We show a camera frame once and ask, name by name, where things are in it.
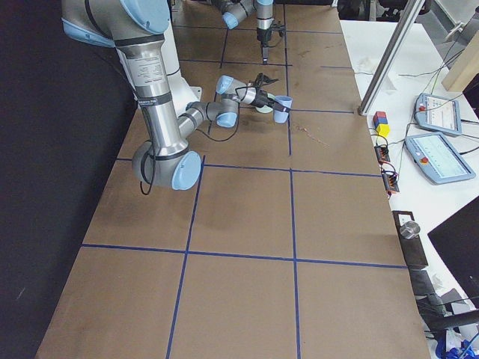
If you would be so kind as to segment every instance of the metal cylinder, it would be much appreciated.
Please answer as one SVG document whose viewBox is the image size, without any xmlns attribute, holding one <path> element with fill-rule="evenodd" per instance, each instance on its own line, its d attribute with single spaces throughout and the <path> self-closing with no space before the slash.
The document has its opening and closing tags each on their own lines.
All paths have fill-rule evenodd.
<svg viewBox="0 0 479 359">
<path fill-rule="evenodd" d="M 361 105 L 359 106 L 358 111 L 360 115 L 366 116 L 373 105 L 377 94 L 381 90 L 382 83 L 385 81 L 394 59 L 396 58 L 401 45 L 406 39 L 409 29 L 412 27 L 412 24 L 414 24 L 414 21 L 421 10 L 423 3 L 424 0 L 409 0 L 407 2 L 404 13 L 401 16 L 391 39 L 389 40 L 389 44 L 384 51 L 377 70 L 374 73 L 373 79 L 366 90 L 366 94 L 364 95 Z"/>
<path fill-rule="evenodd" d="M 171 97 L 161 46 L 164 40 L 119 46 L 135 85 L 155 156 L 170 156 L 188 147 L 182 138 Z"/>
</svg>

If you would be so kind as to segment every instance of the metal pole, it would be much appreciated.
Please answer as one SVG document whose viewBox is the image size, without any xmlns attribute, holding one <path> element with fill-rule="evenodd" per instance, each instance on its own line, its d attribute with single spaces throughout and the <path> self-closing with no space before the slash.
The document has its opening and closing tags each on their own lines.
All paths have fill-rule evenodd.
<svg viewBox="0 0 479 359">
<path fill-rule="evenodd" d="M 404 13 L 401 16 L 391 39 L 389 40 L 388 47 L 386 47 L 386 50 L 382 55 L 381 61 L 379 62 L 376 72 L 374 73 L 373 80 L 367 88 L 364 99 L 359 106 L 358 111 L 361 116 L 365 116 L 369 112 L 370 107 L 372 106 L 377 94 L 379 93 L 379 90 L 381 89 L 382 83 L 391 69 L 401 45 L 409 33 L 409 29 L 411 28 L 412 24 L 414 24 L 416 17 L 418 17 L 423 3 L 424 0 L 409 0 L 407 2 Z"/>
</svg>

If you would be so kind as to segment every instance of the blue joint cap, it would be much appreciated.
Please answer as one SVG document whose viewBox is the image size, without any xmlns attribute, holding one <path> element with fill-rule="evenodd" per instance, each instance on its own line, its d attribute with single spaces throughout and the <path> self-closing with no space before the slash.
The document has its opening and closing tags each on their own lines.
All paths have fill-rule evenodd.
<svg viewBox="0 0 479 359">
<path fill-rule="evenodd" d="M 185 191 L 195 185 L 201 172 L 201 159 L 195 151 L 189 151 L 178 162 L 171 178 L 174 190 Z"/>
<path fill-rule="evenodd" d="M 256 0 L 259 5 L 268 6 L 272 5 L 273 0 Z"/>
<path fill-rule="evenodd" d="M 238 19 L 232 13 L 224 13 L 223 20 L 230 30 L 236 28 L 239 24 Z"/>
<path fill-rule="evenodd" d="M 231 86 L 231 82 L 233 82 L 233 78 L 230 76 L 223 75 L 218 79 L 218 83 L 216 84 L 216 92 L 220 95 L 224 94 L 226 90 Z"/>
<path fill-rule="evenodd" d="M 236 124 L 237 117 L 238 115 L 234 112 L 225 112 L 224 114 L 219 114 L 216 117 L 216 123 L 218 126 L 230 129 Z"/>
<path fill-rule="evenodd" d="M 163 34 L 170 25 L 170 9 L 166 1 L 120 0 L 126 13 L 150 34 Z"/>
<path fill-rule="evenodd" d="M 90 45 L 102 46 L 102 47 L 115 47 L 115 42 L 102 35 L 95 34 L 92 31 L 80 28 L 79 26 L 61 19 L 63 22 L 63 30 L 68 37 L 74 40 L 81 41 L 82 43 L 89 43 Z"/>
</svg>

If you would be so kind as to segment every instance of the label sticker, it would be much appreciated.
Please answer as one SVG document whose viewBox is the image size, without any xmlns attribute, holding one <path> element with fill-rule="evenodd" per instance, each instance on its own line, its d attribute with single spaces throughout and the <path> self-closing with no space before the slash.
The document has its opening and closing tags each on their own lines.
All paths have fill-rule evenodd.
<svg viewBox="0 0 479 359">
<path fill-rule="evenodd" d="M 128 59 L 129 71 L 135 86 L 150 86 L 166 80 L 159 56 Z"/>
</svg>

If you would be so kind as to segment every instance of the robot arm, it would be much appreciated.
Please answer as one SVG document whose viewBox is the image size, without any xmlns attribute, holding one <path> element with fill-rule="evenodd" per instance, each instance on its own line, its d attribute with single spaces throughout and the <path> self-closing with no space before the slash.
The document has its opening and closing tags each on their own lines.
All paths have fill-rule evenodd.
<svg viewBox="0 0 479 359">
<path fill-rule="evenodd" d="M 125 70 L 131 75 L 150 135 L 132 159 L 135 175 L 142 182 L 177 190 L 191 188 L 198 179 L 201 160 L 189 149 L 186 137 L 212 118 L 220 126 L 234 126 L 240 102 L 273 105 L 260 88 L 222 76 L 220 103 L 194 102 L 177 117 L 161 51 L 170 26 L 166 1 L 142 0 L 139 5 L 135 0 L 63 0 L 62 7 L 68 36 L 116 47 L 124 54 Z"/>
<path fill-rule="evenodd" d="M 256 11 L 256 38 L 260 42 L 263 64 L 268 63 L 269 42 L 273 31 L 282 37 L 284 26 L 275 23 L 273 0 L 210 0 L 223 14 L 229 29 L 236 28 L 244 19 Z"/>
</svg>

